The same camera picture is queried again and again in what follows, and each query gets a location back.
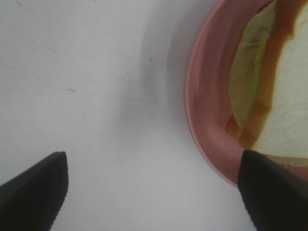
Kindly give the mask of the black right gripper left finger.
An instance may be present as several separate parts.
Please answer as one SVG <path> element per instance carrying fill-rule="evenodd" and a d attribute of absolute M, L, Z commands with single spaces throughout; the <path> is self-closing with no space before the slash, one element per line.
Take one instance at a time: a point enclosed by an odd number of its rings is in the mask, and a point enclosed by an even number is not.
<path fill-rule="evenodd" d="M 65 201 L 65 152 L 54 152 L 0 187 L 2 231 L 49 231 Z"/>

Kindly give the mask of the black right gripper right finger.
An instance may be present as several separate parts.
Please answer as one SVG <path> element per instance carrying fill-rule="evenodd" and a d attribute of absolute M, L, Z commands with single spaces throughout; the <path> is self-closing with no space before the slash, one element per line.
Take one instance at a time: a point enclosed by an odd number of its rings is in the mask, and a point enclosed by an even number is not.
<path fill-rule="evenodd" d="M 308 229 L 308 183 L 263 154 L 243 152 L 237 185 L 258 231 Z"/>

